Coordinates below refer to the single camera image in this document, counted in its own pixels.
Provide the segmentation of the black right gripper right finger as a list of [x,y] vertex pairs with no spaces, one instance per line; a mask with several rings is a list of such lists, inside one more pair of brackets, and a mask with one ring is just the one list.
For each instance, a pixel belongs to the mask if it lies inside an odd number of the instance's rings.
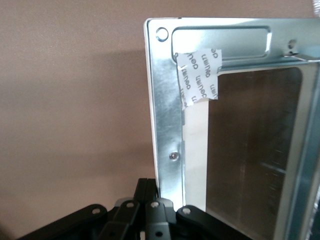
[[145,239],[171,240],[170,216],[174,212],[173,202],[158,197],[155,179],[146,180],[145,200]]

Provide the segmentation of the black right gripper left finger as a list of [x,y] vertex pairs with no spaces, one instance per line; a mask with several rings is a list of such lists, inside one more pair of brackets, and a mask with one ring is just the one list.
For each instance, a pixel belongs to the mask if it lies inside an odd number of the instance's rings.
[[145,206],[145,193],[148,180],[140,178],[133,199],[124,201],[117,208],[112,220],[102,229],[100,240],[139,240],[142,209]]

